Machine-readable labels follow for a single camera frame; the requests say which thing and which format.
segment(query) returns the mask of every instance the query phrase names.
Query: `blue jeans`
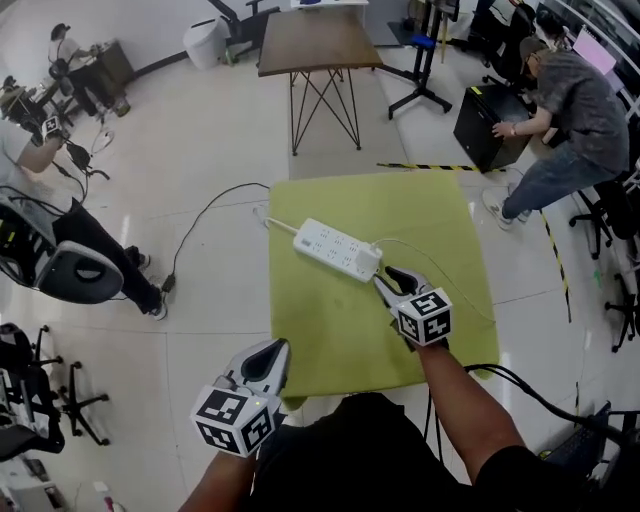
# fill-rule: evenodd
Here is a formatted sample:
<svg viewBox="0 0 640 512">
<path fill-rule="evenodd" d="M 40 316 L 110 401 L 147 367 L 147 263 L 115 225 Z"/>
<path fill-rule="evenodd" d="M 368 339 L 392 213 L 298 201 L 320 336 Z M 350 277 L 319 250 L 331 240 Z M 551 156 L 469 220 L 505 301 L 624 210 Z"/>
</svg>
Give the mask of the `blue jeans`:
<svg viewBox="0 0 640 512">
<path fill-rule="evenodd" d="M 553 150 L 551 158 L 529 167 L 518 187 L 502 207 L 506 219 L 515 219 L 527 210 L 541 210 L 564 196 L 603 181 L 620 172 L 611 171 L 578 155 L 568 142 Z"/>
</svg>

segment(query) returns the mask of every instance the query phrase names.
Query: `green object on floor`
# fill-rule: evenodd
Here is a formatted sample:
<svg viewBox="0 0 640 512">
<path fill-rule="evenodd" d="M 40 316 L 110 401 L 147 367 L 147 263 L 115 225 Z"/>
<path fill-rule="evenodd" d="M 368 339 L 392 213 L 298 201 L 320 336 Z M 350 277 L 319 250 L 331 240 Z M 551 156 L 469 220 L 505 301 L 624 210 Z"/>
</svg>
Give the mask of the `green object on floor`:
<svg viewBox="0 0 640 512">
<path fill-rule="evenodd" d="M 493 317 L 480 244 L 456 176 L 369 174 L 279 183 L 269 215 L 299 227 L 314 218 L 360 240 L 397 238 L 426 252 L 483 314 Z M 424 274 L 452 300 L 452 353 L 463 365 L 499 361 L 495 322 L 480 316 L 424 255 L 383 243 L 383 264 Z M 361 283 L 293 249 L 269 230 L 271 331 L 291 343 L 287 399 L 424 382 L 418 357 L 390 327 L 373 283 Z M 290 405 L 300 400 L 288 400 Z"/>
</svg>

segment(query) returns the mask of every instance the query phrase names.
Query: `white floor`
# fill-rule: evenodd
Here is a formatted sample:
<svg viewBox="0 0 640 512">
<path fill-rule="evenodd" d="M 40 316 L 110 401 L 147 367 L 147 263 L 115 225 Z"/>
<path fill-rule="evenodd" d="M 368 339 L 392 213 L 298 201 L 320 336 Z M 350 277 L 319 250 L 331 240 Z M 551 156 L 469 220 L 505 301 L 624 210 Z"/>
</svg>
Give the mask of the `white floor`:
<svg viewBox="0 0 640 512">
<path fill-rule="evenodd" d="M 411 50 L 382 55 L 389 64 L 413 63 Z M 410 162 L 470 164 L 452 130 L 465 87 L 479 84 L 485 69 L 452 49 L 445 64 L 439 55 L 436 61 L 430 86 L 454 104 L 452 111 L 443 115 L 424 100 L 398 112 L 392 123 Z M 411 90 L 384 72 L 375 76 L 389 102 Z M 88 208 L 123 245 L 135 243 L 151 253 L 153 273 L 164 277 L 180 239 L 214 195 L 243 182 L 271 185 L 288 179 L 286 80 L 258 79 L 252 62 L 197 72 L 186 61 L 140 79 L 129 89 L 129 115 L 109 121 L 116 138 L 95 164 L 112 180 L 92 178 Z M 74 139 L 90 146 L 97 131 L 93 121 L 82 120 Z M 363 138 L 363 148 L 384 145 L 375 140 L 383 132 Z M 351 157 L 345 152 L 346 161 L 359 161 Z M 527 149 L 516 167 L 524 172 L 535 158 Z M 640 406 L 640 344 L 629 342 L 613 355 L 619 318 L 603 308 L 606 300 L 618 298 L 613 274 L 629 267 L 626 257 L 617 256 L 624 254 L 623 246 L 616 243 L 593 262 L 584 227 L 568 226 L 576 203 L 567 198 L 545 210 L 569 279 L 569 324 L 558 266 L 539 214 L 505 233 L 480 203 L 482 187 L 506 194 L 508 180 L 517 181 L 519 174 L 460 172 L 458 177 L 483 249 L 502 364 L 568 411 L 575 410 L 576 383 L 582 412 L 599 408 L 605 399 L 615 408 Z M 268 233 L 252 213 L 262 204 L 267 204 L 266 191 L 243 189 L 202 216 L 180 253 L 178 284 L 163 322 L 140 315 L 128 301 L 76 306 L 2 282 L 1 321 L 29 333 L 50 325 L 55 351 L 68 362 L 84 363 L 81 387 L 111 396 L 110 403 L 93 408 L 92 416 L 112 446 L 98 448 L 86 437 L 71 437 L 67 429 L 61 454 L 34 454 L 67 498 L 77 501 L 77 510 L 97 510 L 91 485 L 96 480 L 105 481 L 114 497 L 136 512 L 175 511 L 198 482 L 214 451 L 189 423 L 192 403 L 232 355 L 269 337 Z M 532 450 L 571 428 L 508 383 L 494 378 L 483 385 L 513 415 Z M 425 386 L 387 395 L 405 404 L 408 416 L 423 427 Z M 338 402 L 338 397 L 311 399 L 301 418 L 311 423 Z M 464 479 L 463 466 L 446 440 L 444 457 Z"/>
</svg>

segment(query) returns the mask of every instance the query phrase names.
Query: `brown table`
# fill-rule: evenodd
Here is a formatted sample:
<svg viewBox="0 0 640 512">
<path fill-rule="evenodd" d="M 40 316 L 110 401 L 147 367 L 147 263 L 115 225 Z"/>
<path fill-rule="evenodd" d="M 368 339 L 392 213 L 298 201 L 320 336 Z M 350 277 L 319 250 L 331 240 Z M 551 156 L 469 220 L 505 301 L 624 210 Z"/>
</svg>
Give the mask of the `brown table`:
<svg viewBox="0 0 640 512">
<path fill-rule="evenodd" d="M 258 76 L 289 74 L 291 147 L 294 156 L 297 155 L 300 141 L 321 101 L 327 105 L 334 117 L 340 122 L 356 145 L 356 149 L 361 149 L 358 114 L 350 70 L 352 68 L 374 68 L 381 65 L 382 60 L 380 60 L 378 52 L 369 41 L 369 37 L 356 15 L 349 9 L 305 9 L 269 16 L 262 43 Z M 344 81 L 343 69 L 346 69 L 349 78 L 354 123 L 351 122 L 351 117 L 335 82 L 336 76 Z M 318 90 L 311 82 L 312 71 L 327 71 L 329 73 L 329 81 L 322 91 Z M 293 86 L 298 76 L 304 78 L 306 84 L 298 123 L 294 127 Z M 324 97 L 331 85 L 335 88 L 344 109 L 349 124 L 348 128 Z M 300 131 L 302 111 L 309 87 L 318 93 L 319 98 L 309 119 Z"/>
</svg>

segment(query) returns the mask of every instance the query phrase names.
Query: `power strip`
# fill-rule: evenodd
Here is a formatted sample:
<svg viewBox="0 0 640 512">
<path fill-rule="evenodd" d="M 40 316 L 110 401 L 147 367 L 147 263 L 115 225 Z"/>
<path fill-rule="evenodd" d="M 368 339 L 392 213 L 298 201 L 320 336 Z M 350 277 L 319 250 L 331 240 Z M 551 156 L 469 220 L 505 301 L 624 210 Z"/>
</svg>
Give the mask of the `power strip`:
<svg viewBox="0 0 640 512">
<path fill-rule="evenodd" d="M 314 219 L 307 219 L 293 239 L 293 247 L 329 267 L 368 282 L 378 271 L 382 251 Z"/>
</svg>

